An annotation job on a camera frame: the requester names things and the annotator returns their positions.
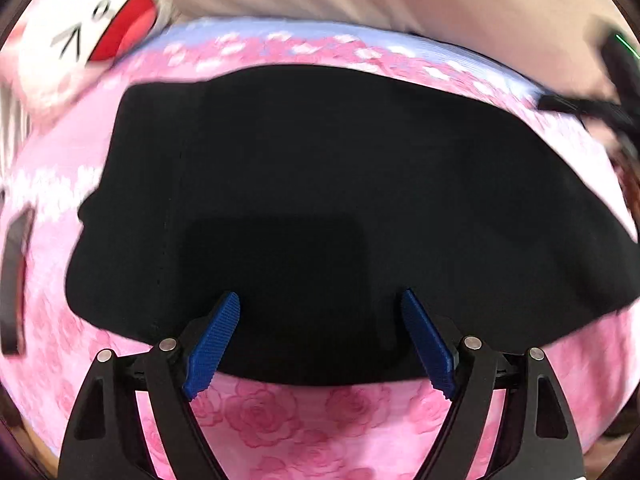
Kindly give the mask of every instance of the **black fabric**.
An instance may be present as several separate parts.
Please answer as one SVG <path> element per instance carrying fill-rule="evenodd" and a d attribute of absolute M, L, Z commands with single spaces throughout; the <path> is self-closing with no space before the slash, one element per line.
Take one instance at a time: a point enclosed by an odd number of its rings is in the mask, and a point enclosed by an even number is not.
<path fill-rule="evenodd" d="M 408 286 L 512 352 L 640 296 L 636 244 L 518 118 L 339 68 L 130 88 L 79 217 L 76 314 L 154 344 L 233 290 L 220 369 L 275 383 L 421 376 Z"/>

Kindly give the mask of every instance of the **ribbed blue pad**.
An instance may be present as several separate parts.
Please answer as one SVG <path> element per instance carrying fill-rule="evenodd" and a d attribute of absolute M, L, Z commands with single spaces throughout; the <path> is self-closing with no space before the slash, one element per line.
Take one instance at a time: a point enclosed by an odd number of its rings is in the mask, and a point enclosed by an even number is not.
<path fill-rule="evenodd" d="M 436 390 L 451 399 L 456 393 L 454 359 L 424 308 L 409 289 L 402 293 L 402 320 L 406 326 L 422 366 Z"/>
<path fill-rule="evenodd" d="M 187 379 L 182 385 L 189 400 L 209 387 L 239 319 L 240 298 L 230 292 L 189 356 Z"/>

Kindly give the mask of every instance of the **green light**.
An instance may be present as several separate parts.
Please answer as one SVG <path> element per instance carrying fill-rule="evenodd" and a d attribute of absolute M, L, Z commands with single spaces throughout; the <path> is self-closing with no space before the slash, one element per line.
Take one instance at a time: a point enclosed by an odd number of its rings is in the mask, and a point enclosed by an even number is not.
<path fill-rule="evenodd" d="M 636 56 L 636 59 L 640 59 L 640 56 L 638 56 L 638 53 L 633 49 L 633 47 L 632 47 L 631 45 L 629 45 L 629 44 L 628 44 L 628 43 L 627 43 L 623 38 L 621 38 L 618 34 L 616 34 L 616 38 L 618 38 L 618 39 L 622 42 L 622 44 L 623 44 L 624 46 L 626 46 L 626 47 L 631 51 L 631 53 L 632 53 L 634 56 Z"/>

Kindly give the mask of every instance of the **round metal joint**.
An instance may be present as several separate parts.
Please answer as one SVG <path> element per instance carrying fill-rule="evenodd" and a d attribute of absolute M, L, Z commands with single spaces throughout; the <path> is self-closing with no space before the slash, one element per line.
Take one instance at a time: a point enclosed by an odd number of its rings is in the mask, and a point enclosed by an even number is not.
<path fill-rule="evenodd" d="M 468 335 L 465 337 L 465 346 L 471 350 L 479 350 L 482 347 L 482 341 L 474 335 Z"/>
<path fill-rule="evenodd" d="M 173 337 L 168 337 L 167 339 L 162 339 L 159 346 L 163 352 L 170 352 L 178 346 L 178 342 Z"/>
<path fill-rule="evenodd" d="M 529 355 L 536 361 L 542 361 L 545 358 L 545 353 L 540 348 L 535 347 L 529 350 Z"/>
<path fill-rule="evenodd" d="M 100 350 L 98 352 L 97 358 L 98 358 L 99 362 L 105 363 L 109 359 L 111 359 L 112 355 L 113 355 L 113 352 L 111 350 L 109 350 L 108 348 L 105 348 L 104 350 Z"/>

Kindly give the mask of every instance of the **plush toy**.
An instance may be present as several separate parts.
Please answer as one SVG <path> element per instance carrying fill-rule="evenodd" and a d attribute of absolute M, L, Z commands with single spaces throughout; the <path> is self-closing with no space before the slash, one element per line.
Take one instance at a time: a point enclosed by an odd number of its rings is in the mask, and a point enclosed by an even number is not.
<path fill-rule="evenodd" d="M 170 0 L 33 0 L 0 51 L 0 77 L 50 123 L 173 12 Z"/>

